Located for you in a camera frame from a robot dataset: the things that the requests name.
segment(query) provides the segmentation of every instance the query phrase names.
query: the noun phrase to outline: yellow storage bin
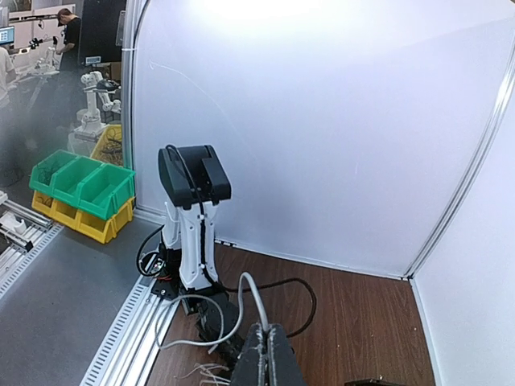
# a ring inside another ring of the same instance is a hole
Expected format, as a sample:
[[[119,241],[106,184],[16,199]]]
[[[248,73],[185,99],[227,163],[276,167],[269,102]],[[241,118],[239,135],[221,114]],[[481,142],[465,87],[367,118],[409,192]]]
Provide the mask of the yellow storage bin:
[[[70,207],[67,203],[61,203],[57,199],[54,199],[51,206],[50,217],[74,230],[79,226],[79,210],[76,207]]]
[[[123,166],[122,126],[108,125],[98,140],[91,158],[97,161]]]
[[[102,244],[107,244],[114,239],[122,228],[134,218],[134,198],[123,204],[118,213],[109,220],[103,220],[85,211],[70,207],[39,191],[34,192],[32,207]]]
[[[102,244],[107,244],[134,218],[133,203],[134,199],[127,201],[118,213],[107,221],[85,211],[79,211],[76,230]]]
[[[34,196],[32,197],[32,207],[34,210],[43,213],[46,216],[50,216],[53,203],[54,199],[49,195],[45,195],[40,191],[34,192]]]

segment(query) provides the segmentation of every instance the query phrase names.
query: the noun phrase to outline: stacked bins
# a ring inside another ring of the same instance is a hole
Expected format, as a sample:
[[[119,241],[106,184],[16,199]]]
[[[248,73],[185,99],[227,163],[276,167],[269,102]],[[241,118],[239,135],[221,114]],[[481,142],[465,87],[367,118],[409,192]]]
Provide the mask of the stacked bins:
[[[91,158],[97,161],[123,166],[122,126],[109,125],[105,128]]]
[[[103,244],[133,219],[132,170],[59,150],[34,167],[30,186],[36,211]]]

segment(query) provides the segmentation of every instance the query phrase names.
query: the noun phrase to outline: black cable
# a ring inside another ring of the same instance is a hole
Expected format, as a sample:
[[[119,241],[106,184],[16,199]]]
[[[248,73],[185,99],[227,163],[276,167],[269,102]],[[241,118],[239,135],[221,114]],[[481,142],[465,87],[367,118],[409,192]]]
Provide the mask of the black cable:
[[[164,225],[162,225],[161,227],[154,230],[149,236],[146,237],[146,239],[142,242],[141,246],[139,247],[138,254],[136,255],[136,267],[138,268],[138,271],[140,272],[140,274],[144,277],[154,277],[155,275],[161,273],[161,271],[156,272],[156,273],[145,272],[141,268],[142,259],[140,259],[140,256],[142,254],[143,248],[145,248],[146,243],[148,243],[148,241],[152,237],[154,237],[159,232],[161,232],[163,230],[163,228],[164,228]],[[143,259],[149,257],[150,258],[149,261],[150,261],[153,257],[158,256],[158,254],[159,254],[158,252],[154,251],[152,253],[146,254],[143,257]],[[204,272],[204,275],[208,279],[208,281],[211,283],[211,285],[213,285],[214,287],[216,287],[218,289],[222,289],[229,293],[237,294],[238,289],[228,288],[219,282],[215,282],[208,274],[206,274],[206,272]],[[259,285],[257,287],[258,290],[268,290],[270,288],[275,288],[275,287],[279,287],[281,285],[286,285],[286,284],[294,283],[294,282],[297,282],[297,283],[303,285],[304,288],[306,288],[307,292],[309,292],[310,297],[311,297],[311,312],[310,312],[309,316],[307,317],[307,321],[298,330],[295,330],[294,332],[291,332],[290,334],[288,334],[286,336],[287,338],[294,338],[295,336],[302,334],[313,323],[313,319],[315,318],[317,304],[318,304],[315,291],[313,290],[313,288],[309,285],[309,283],[307,281],[305,281],[304,279],[301,279],[300,277],[292,277],[290,279],[276,281],[274,283],[265,284],[265,285]],[[250,288],[243,289],[243,292],[244,293],[250,292]]]
[[[138,268],[138,271],[140,272],[140,274],[144,277],[153,277],[155,276],[156,274],[158,274],[159,272],[156,272],[156,273],[148,273],[148,272],[145,272],[144,269],[142,269],[141,267],[141,262],[142,262],[142,259],[140,259],[140,256],[142,255],[142,252],[143,252],[143,248],[145,248],[145,245],[146,243],[148,243],[148,241],[154,237],[155,235],[157,235],[159,232],[161,232],[161,230],[164,228],[164,225],[162,225],[161,227],[157,228],[155,231],[153,231],[150,235],[148,235],[146,237],[146,239],[142,242],[142,244],[140,245],[139,247],[139,250],[138,250],[138,254],[136,255],[136,267]],[[148,257],[150,256],[150,259],[152,259],[153,257],[156,257],[158,256],[158,253],[157,252],[152,252],[152,253],[148,253],[147,255],[145,255],[145,257]]]
[[[178,149],[177,149],[175,146],[173,146],[173,145],[167,145],[167,150],[168,150],[168,153],[170,153],[170,150],[173,150],[173,151],[174,151],[174,153],[175,153],[175,155],[177,155],[177,154],[178,154]],[[187,179],[186,174],[184,173],[184,170],[183,170],[183,169],[179,168],[175,162],[173,162],[173,163],[172,163],[172,165],[174,166],[174,168],[177,170],[177,172],[178,172],[178,173],[179,173],[183,178]]]
[[[205,223],[205,210],[204,210],[204,203],[202,202],[202,197],[200,197],[199,188],[196,185],[195,180],[193,179],[192,173],[190,172],[189,168],[187,167],[186,161],[184,160],[183,155],[179,152],[179,149],[177,149],[173,145],[167,145],[167,150],[173,150],[175,154],[177,154],[177,157],[179,157],[179,160],[183,164],[183,169],[186,172],[186,177],[188,182],[190,183],[190,186],[192,187],[193,191],[195,192],[196,199],[200,205],[200,214],[202,215],[202,221],[200,221],[200,263],[202,264],[202,272],[204,273],[205,278],[209,281],[209,284],[214,285],[215,287],[219,286],[220,283],[216,283],[211,275],[209,275],[208,266],[206,265],[206,223]]]
[[[257,286],[258,290],[267,290],[270,288],[279,287],[281,285],[294,283],[294,282],[297,282],[297,283],[303,285],[304,288],[306,288],[307,292],[309,292],[309,295],[311,296],[311,312],[310,312],[309,316],[307,317],[307,321],[298,330],[295,330],[295,331],[291,332],[290,334],[288,334],[286,336],[287,338],[294,338],[297,335],[301,335],[313,323],[313,319],[315,318],[316,308],[317,308],[317,299],[316,299],[316,294],[315,294],[315,291],[313,290],[313,287],[311,287],[307,281],[305,281],[304,279],[301,279],[300,277],[292,277],[290,279],[285,279],[285,280],[281,280],[281,281],[276,281],[274,283]],[[233,294],[238,293],[238,289],[227,288],[223,285],[222,285],[222,287],[227,292],[230,292]],[[250,291],[251,291],[250,288],[243,289],[244,293],[247,293]]]

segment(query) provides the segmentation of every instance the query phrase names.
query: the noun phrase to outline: white curtain wall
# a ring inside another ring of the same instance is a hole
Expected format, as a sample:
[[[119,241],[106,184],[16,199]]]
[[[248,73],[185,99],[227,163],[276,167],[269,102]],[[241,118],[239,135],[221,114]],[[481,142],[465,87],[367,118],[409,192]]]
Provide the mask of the white curtain wall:
[[[400,277],[472,157],[515,22],[507,0],[154,0],[135,64],[138,205],[158,149],[211,144],[217,236]]]

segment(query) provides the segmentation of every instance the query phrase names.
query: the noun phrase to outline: metal frame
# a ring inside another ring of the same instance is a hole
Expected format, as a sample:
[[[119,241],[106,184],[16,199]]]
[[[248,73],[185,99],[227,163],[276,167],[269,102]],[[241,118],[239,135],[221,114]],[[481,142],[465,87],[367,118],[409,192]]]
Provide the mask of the metal frame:
[[[406,270],[405,276],[413,278],[416,273],[422,268],[427,258],[435,250],[436,245],[441,241],[446,230],[448,230],[452,220],[455,218],[456,213],[460,209],[462,203],[467,197],[468,192],[472,189],[477,175],[480,173],[481,167],[486,160],[492,144],[496,138],[497,132],[501,127],[503,118],[505,117],[506,109],[508,108],[509,101],[513,94],[513,86],[515,84],[515,37],[513,38],[511,52],[509,55],[508,65],[506,67],[505,76],[499,87],[497,99],[490,117],[484,128],[483,135],[476,147],[476,151],[469,162],[467,169],[463,173],[459,185],[456,188],[451,201],[445,207],[443,214],[440,216],[438,223],[431,231],[426,242],[418,252],[417,257]]]
[[[420,297],[420,291],[418,291],[417,281],[410,280],[411,289],[417,304],[418,314],[422,322],[422,328],[424,330],[424,336],[426,338],[427,350],[429,351],[429,358],[431,360],[431,366],[433,367],[433,375],[435,376],[435,386],[443,386],[442,373],[440,372],[438,357],[436,356],[435,345],[431,337],[431,330],[429,329],[429,321],[427,319],[426,310]]]
[[[155,280],[141,277],[86,372],[80,386],[145,386],[159,353],[155,345],[155,323],[162,342],[179,307],[151,293]],[[161,311],[170,307],[162,320]]]
[[[136,209],[134,209],[134,217],[140,220],[150,221],[151,223],[156,223],[159,225],[165,224],[165,221],[167,219],[165,215],[158,213],[156,211],[151,211],[144,207],[137,207]]]
[[[11,246],[0,255],[0,299],[63,228],[62,225],[56,224],[49,231],[44,231],[31,225],[27,231],[27,238],[35,247],[30,253]]]
[[[129,169],[134,169],[134,59],[135,49],[134,34],[143,0],[127,0],[126,20],[123,31],[122,45],[122,149],[123,164]]]

